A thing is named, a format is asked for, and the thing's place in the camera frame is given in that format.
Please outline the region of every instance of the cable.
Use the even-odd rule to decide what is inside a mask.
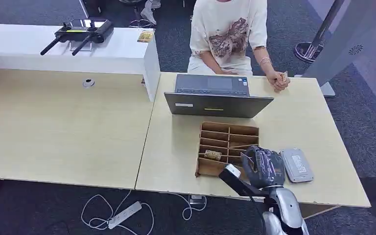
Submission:
[[[182,199],[188,204],[188,207],[185,208],[185,209],[182,211],[182,218],[183,218],[184,220],[186,220],[186,221],[188,221],[188,220],[191,219],[191,216],[192,216],[192,210],[200,212],[200,211],[202,211],[203,209],[205,209],[205,207],[207,206],[207,197],[206,197],[206,196],[204,196],[204,198],[205,198],[205,204],[204,204],[204,207],[201,208],[201,209],[197,209],[197,208],[191,207],[191,204],[190,204],[190,203],[188,202],[188,200],[185,199],[183,196],[181,196],[181,195],[179,195],[179,194],[176,194],[176,193],[171,193],[171,192],[167,192],[167,193],[168,193],[168,194],[172,194],[172,195],[179,196],[180,198],[182,198]],[[188,218],[186,218],[186,217],[184,216],[184,213],[185,213],[186,210],[189,210],[189,212],[190,212]]]
[[[263,226],[263,235],[266,235],[266,222],[264,221],[263,213],[261,213],[261,211],[260,211],[259,207],[257,206],[257,203],[255,202],[253,197],[250,196],[250,195],[249,195],[249,197],[250,197],[250,200],[253,202],[253,205],[256,207],[258,215],[260,216],[261,225]]]
[[[126,200],[126,198],[129,196],[129,194],[130,194],[131,192],[132,192],[132,190],[130,190],[129,193],[124,197],[124,199],[120,202],[120,204],[117,206],[117,208],[116,208],[116,210],[115,210],[114,212],[113,212],[113,208],[112,208],[112,206],[107,202],[107,200],[106,200],[102,195],[100,195],[100,194],[94,195],[94,196],[91,197],[91,198],[86,202],[86,204],[84,205],[84,207],[83,207],[83,211],[81,212],[81,221],[83,221],[84,224],[86,224],[87,226],[89,226],[89,227],[92,228],[92,229],[97,229],[97,230],[105,230],[105,229],[107,229],[107,228],[109,227],[109,221],[110,221],[113,217],[115,217],[115,216],[117,215],[117,211],[119,210],[119,207],[122,205],[122,203]],[[101,197],[101,198],[106,202],[106,204],[110,207],[110,210],[112,211],[112,214],[111,214],[111,216],[110,216],[108,219],[103,219],[103,218],[94,217],[94,218],[92,218],[89,222],[86,222],[86,221],[84,221],[84,218],[83,218],[84,210],[86,209],[88,203],[89,203],[91,200],[93,200],[94,198],[96,198],[96,197]],[[148,206],[148,208],[149,208],[149,210],[150,210],[150,213],[151,213],[151,215],[152,215],[152,226],[150,227],[149,232],[146,234],[146,235],[149,235],[149,234],[152,232],[153,225],[154,225],[154,223],[155,223],[155,219],[154,219],[154,217],[153,217],[153,211],[152,211],[152,208],[150,207],[150,205],[148,205],[147,203],[141,202],[141,205],[146,205],[146,206]],[[92,225],[92,222],[95,221],[95,220],[100,221],[100,223],[99,223],[98,225],[96,225],[96,226],[93,226],[93,225]],[[127,231],[133,233],[134,235],[138,235],[137,233],[135,233],[135,232],[132,231],[131,229],[129,229],[129,228],[127,228],[127,227],[125,227],[125,226],[123,226],[123,225],[121,225],[121,224],[118,224],[117,226],[126,229]]]

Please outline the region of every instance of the laptop keyboard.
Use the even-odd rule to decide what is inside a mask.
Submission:
[[[247,95],[247,92],[238,92],[238,91],[209,91],[209,90],[197,90],[197,89],[177,89],[177,93]]]

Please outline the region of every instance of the wooden organizer box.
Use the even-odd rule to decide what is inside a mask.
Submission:
[[[200,174],[218,176],[231,163],[241,171],[240,177],[246,179],[243,167],[241,167],[240,153],[254,144],[259,144],[257,127],[203,122],[195,175],[197,177]],[[205,158],[206,150],[220,152],[221,159],[217,161]]]

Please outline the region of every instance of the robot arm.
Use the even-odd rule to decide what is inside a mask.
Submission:
[[[224,168],[219,177],[240,196],[249,196],[253,202],[254,196],[264,197],[268,211],[262,214],[259,211],[263,231],[267,235],[309,235],[295,195],[283,187],[281,156],[254,145],[241,154],[241,160],[250,184],[239,178],[240,171],[232,164]]]

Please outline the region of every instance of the wooden desk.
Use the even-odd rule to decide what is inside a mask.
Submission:
[[[245,119],[173,116],[164,92],[174,90],[175,78],[176,73],[161,74],[136,189],[238,197],[218,177],[194,175],[199,130],[207,120],[257,126],[264,148],[301,148],[315,180],[286,182],[285,187],[295,193],[304,217],[336,206],[370,206],[315,79],[293,78],[287,90],[276,94],[266,78],[250,77],[251,95],[272,96],[275,100],[254,119]]]
[[[134,188],[153,106],[141,79],[0,70],[0,179]]]

